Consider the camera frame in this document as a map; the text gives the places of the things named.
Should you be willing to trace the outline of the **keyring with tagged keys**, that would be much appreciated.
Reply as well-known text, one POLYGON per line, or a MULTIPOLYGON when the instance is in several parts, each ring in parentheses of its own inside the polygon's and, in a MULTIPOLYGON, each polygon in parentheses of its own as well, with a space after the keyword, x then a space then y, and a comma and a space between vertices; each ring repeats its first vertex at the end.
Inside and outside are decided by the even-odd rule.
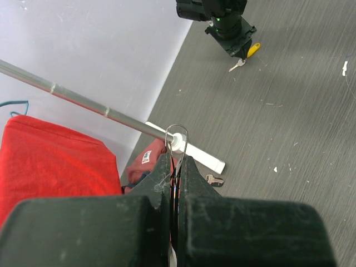
POLYGON ((188 130, 180 124, 170 125, 165 130, 165 146, 168 148, 171 157, 172 172, 170 176, 170 240, 171 246, 176 251, 178 246, 179 231, 179 198, 182 163, 188 145, 188 130), (185 134, 170 134, 173 127, 182 128, 185 134))

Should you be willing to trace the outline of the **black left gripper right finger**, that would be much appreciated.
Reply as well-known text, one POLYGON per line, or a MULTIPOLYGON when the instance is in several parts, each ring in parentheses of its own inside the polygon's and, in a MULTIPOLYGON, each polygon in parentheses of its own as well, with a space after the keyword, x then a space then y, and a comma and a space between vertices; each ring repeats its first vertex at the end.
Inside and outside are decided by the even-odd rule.
POLYGON ((336 266, 327 230, 310 205, 223 197, 182 163, 178 266, 336 266))

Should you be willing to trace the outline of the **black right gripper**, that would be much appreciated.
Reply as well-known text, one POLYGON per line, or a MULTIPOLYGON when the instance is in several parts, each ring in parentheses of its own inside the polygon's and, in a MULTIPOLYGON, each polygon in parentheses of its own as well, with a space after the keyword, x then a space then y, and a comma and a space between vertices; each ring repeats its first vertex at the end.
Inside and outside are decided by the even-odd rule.
POLYGON ((205 33, 209 34, 230 57, 247 57, 252 35, 257 31, 242 16, 212 17, 205 33))

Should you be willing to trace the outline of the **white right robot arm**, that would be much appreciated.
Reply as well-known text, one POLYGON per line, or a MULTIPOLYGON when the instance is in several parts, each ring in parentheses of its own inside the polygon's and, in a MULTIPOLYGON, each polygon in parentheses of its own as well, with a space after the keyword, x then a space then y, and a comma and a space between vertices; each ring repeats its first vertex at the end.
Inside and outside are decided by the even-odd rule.
POLYGON ((179 0, 176 11, 180 18, 208 22, 205 30, 230 56, 248 57, 255 26, 250 25, 243 13, 247 0, 179 0))

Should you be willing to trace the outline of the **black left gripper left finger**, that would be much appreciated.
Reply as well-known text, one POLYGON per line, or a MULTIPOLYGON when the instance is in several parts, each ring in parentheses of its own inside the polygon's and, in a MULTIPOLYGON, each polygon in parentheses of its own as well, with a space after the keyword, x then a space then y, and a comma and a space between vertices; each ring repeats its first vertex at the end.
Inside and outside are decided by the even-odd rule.
POLYGON ((170 156, 131 192, 20 202, 1 231, 2 266, 168 266, 170 156))

